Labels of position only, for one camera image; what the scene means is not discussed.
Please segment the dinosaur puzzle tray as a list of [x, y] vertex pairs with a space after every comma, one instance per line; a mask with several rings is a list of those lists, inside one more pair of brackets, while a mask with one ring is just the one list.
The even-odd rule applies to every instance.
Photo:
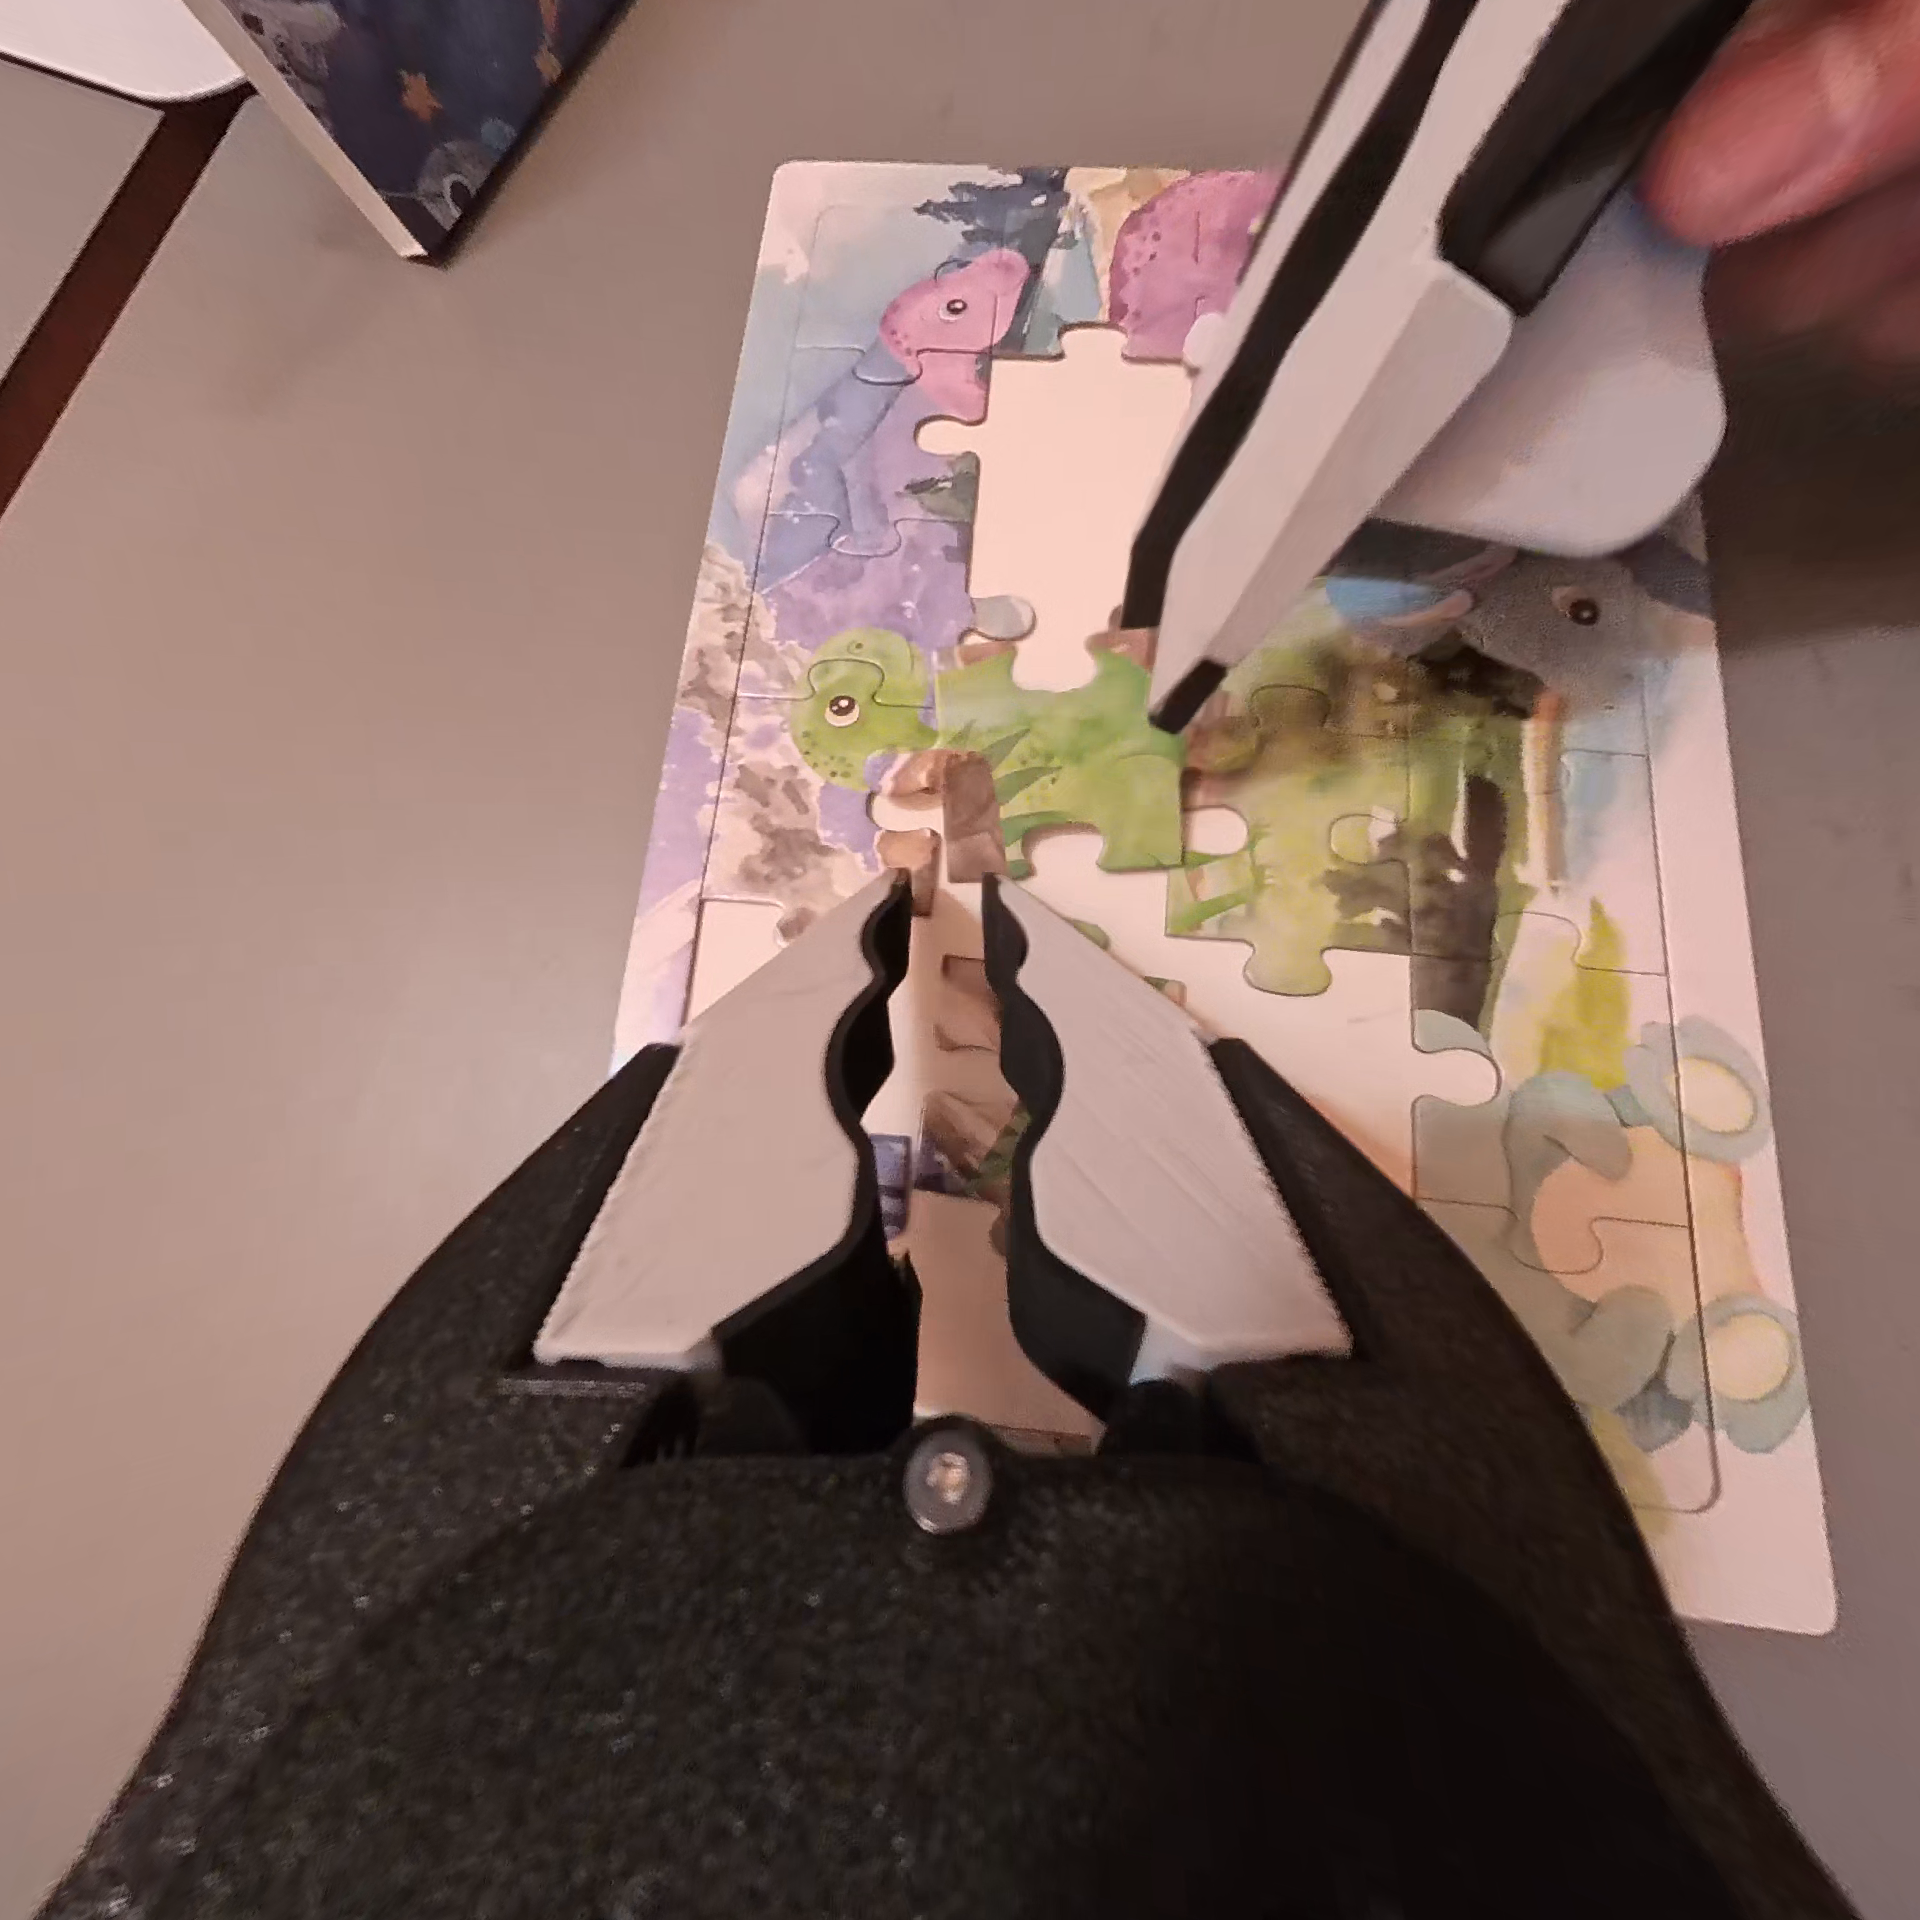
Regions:
[[[973, 602], [969, 626], [935, 670], [932, 697], [944, 672], [992, 656], [1009, 656], [1024, 688], [1076, 688], [1093, 679], [1096, 650], [1126, 654], [1148, 670], [1148, 638], [1118, 624], [1126, 548], [1209, 328], [1274, 197], [1262, 173], [1063, 170], [1058, 236], [1030, 317], [992, 350], [985, 418], [918, 428], [928, 450], [978, 458], [972, 526], [920, 518], [901, 530], [898, 548], [940, 545], [961, 561]], [[703, 588], [717, 552], [729, 552], [753, 588], [772, 585], [758, 576], [766, 510], [737, 496], [778, 439], [793, 353], [868, 350], [884, 305], [952, 247], [951, 229], [916, 206], [965, 178], [997, 176], [1012, 173], [788, 162], [775, 176], [616, 1005], [620, 1062], [642, 1045], [677, 1038], [687, 1017], [886, 865], [913, 876], [928, 913], [937, 894], [978, 896], [975, 880], [990, 865], [1017, 880], [1005, 871], [986, 764], [973, 754], [954, 752], [935, 793], [905, 800], [879, 788], [871, 760], [858, 794], [804, 775], [783, 807], [733, 808], [725, 785], [735, 654]], [[1360, 574], [1381, 532], [1340, 560], [1335, 576]], [[1101, 871], [1096, 832], [1068, 830], [1028, 842], [1033, 871], [1018, 881], [1185, 1007], [1207, 1038], [1236, 1038], [1197, 1012], [1197, 990], [1178, 981], [1209, 953], [1178, 954], [1164, 944], [1168, 876], [1191, 842], [1209, 837], [1234, 847], [1244, 837], [1234, 825], [1189, 822], [1189, 758], [1205, 712], [1184, 742], [1178, 865]], [[1752, 993], [1752, 1064], [1765, 1070], [1754, 968]], [[1089, 1417], [1018, 1353], [1009, 1329], [1002, 1210], [913, 1185], [920, 1049], [906, 984], [890, 1014], [896, 1072], [868, 1126], [884, 1230], [924, 1284], [918, 1409], [959, 1407], [1014, 1437], [1089, 1432]], [[1766, 1153], [1744, 1164], [1744, 1239], [1750, 1279], [1695, 1311], [1703, 1356], [1669, 1370], [1705, 1417], [1718, 1494], [1703, 1512], [1639, 1510], [1639, 1521], [1682, 1613], [1824, 1633], [1837, 1617], [1833, 1558], [1772, 1112]]]

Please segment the colourful puzzle box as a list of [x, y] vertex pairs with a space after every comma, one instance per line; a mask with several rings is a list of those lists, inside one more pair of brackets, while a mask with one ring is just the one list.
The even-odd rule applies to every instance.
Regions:
[[194, 16], [412, 261], [452, 252], [629, 2], [215, 2]]

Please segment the group of assembled puzzle pieces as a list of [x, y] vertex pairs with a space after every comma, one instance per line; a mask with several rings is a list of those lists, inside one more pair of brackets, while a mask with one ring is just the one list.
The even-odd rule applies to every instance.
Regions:
[[1207, 951], [1196, 1010], [1290, 1073], [1426, 1204], [1510, 1210], [1545, 1266], [1597, 1222], [1692, 1234], [1698, 1311], [1750, 1279], [1744, 1164], [1768, 1152], [1733, 754], [1698, 496], [1600, 558], [1381, 532], [1309, 588], [1191, 735], [1189, 822], [1354, 800], [1399, 813], [1413, 954], [1332, 951], [1250, 986]]

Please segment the white stand base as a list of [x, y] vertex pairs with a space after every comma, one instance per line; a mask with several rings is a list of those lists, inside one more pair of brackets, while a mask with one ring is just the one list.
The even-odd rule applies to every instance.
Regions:
[[2, 2], [2, 58], [152, 106], [246, 82], [184, 2]]

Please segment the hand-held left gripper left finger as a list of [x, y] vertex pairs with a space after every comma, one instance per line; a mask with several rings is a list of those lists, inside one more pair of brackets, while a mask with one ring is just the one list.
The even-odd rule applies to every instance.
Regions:
[[583, 1236], [535, 1360], [687, 1370], [853, 1240], [876, 1200], [865, 1109], [894, 1070], [898, 873], [816, 918], [693, 1017]]

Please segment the grey desk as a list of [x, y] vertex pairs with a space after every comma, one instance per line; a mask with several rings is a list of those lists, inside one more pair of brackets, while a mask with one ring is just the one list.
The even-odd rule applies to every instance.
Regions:
[[634, 4], [441, 271], [250, 102], [5, 510], [5, 1916], [602, 1076], [772, 170], [1279, 158], [1352, 4]]

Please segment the blue purple puzzle piece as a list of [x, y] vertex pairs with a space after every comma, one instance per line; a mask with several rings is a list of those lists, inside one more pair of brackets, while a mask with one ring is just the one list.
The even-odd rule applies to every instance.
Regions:
[[975, 352], [924, 352], [906, 365], [879, 344], [798, 350], [778, 439], [741, 481], [741, 502], [766, 510], [758, 578], [778, 585], [816, 560], [876, 560], [910, 521], [972, 526], [975, 454], [928, 450], [918, 431], [930, 418], [982, 418], [985, 398]]

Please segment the green grass puzzle piece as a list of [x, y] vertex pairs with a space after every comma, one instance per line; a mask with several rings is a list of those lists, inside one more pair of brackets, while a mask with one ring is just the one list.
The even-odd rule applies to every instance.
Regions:
[[1239, 944], [1244, 981], [1287, 996], [1328, 992], [1330, 953], [1413, 954], [1408, 863], [1391, 807], [1234, 808], [1245, 842], [1191, 853], [1168, 876], [1168, 936]]

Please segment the green and brown puzzle piece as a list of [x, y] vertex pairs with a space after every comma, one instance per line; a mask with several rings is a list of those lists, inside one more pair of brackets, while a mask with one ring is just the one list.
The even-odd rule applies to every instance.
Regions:
[[975, 904], [978, 896], [937, 894], [913, 929], [906, 975], [918, 1045], [913, 1185], [1002, 1210], [1026, 1116], [1001, 1073], [1001, 1007]]

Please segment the person's right hand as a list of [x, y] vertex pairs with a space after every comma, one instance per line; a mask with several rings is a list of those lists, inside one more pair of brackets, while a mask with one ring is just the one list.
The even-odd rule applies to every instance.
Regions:
[[1917, 158], [1917, 4], [1754, 4], [1642, 173], [1674, 238], [1721, 248], [1848, 206]]

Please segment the pink dinosaur head puzzle piece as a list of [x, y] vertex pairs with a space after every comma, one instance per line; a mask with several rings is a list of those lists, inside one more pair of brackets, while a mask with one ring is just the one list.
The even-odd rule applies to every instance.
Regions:
[[884, 305], [854, 378], [888, 399], [916, 399], [932, 416], [980, 423], [992, 350], [1033, 312], [1065, 200], [1065, 170], [1045, 166], [965, 178], [941, 198], [920, 200], [916, 212], [948, 226], [952, 247]]

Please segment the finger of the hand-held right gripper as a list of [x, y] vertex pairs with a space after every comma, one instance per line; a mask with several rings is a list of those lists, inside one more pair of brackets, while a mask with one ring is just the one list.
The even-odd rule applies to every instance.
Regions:
[[[1302, 200], [1317, 197], [1394, 73], [1421, 6], [1365, 9], [1279, 193], [1304, 164], [1297, 193]], [[1455, 180], [1562, 9], [1553, 2], [1445, 4], [1445, 66], [1399, 176], [1287, 348], [1245, 442], [1174, 550], [1164, 618], [1152, 628], [1149, 712], [1164, 730], [1193, 720], [1224, 672], [1260, 644], [1370, 516], [1503, 352], [1512, 312], [1442, 257], [1437, 226]], [[1216, 365], [1244, 328], [1231, 303], [1160, 480], [1216, 381]]]
[[1301, 198], [1308, 168], [1297, 164], [1270, 207], [1262, 247], [1231, 303], [1231, 317], [1244, 317], [1244, 328], [1216, 365], [1216, 381], [1173, 450], [1136, 532], [1119, 600], [1126, 628], [1160, 624], [1178, 541], [1245, 442], [1287, 348], [1346, 266], [1401, 170], [1445, 66], [1445, 4], [1423, 4], [1409, 28], [1394, 73], [1317, 197]]

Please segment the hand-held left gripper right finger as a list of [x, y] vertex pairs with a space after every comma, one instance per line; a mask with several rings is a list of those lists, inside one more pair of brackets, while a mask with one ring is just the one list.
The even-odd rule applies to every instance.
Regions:
[[1005, 1198], [1021, 1353], [1101, 1428], [1130, 1391], [1344, 1360], [1352, 1332], [1193, 1018], [1021, 885], [980, 890], [998, 1066], [1024, 1109]]

